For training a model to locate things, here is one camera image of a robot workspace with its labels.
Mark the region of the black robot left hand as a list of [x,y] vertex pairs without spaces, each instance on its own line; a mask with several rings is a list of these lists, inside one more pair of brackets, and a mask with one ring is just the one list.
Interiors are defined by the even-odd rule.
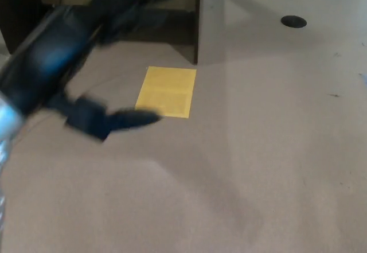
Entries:
[[113,131],[160,121],[153,110],[129,108],[112,114],[85,96],[70,100],[65,86],[95,45],[108,45],[156,16],[149,4],[165,0],[89,0],[54,10],[1,68],[1,140],[13,139],[41,108],[58,111],[66,124],[99,140]]

